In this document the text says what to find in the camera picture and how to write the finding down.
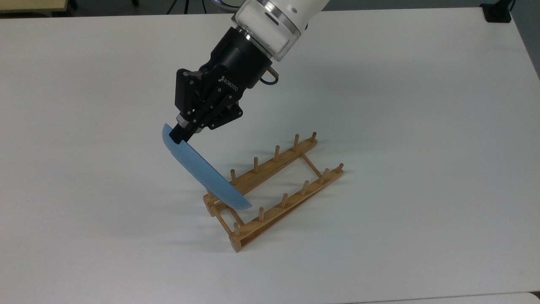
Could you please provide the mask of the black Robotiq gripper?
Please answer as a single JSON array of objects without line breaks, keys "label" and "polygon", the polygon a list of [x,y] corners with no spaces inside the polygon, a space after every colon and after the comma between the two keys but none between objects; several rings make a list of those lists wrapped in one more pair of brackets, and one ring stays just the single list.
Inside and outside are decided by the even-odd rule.
[{"label": "black Robotiq gripper", "polygon": [[[243,115],[238,105],[272,62],[236,28],[230,27],[199,71],[179,69],[175,85],[177,125],[169,132],[175,144],[187,142],[198,131],[214,130]],[[222,85],[231,92],[212,92]]]}]

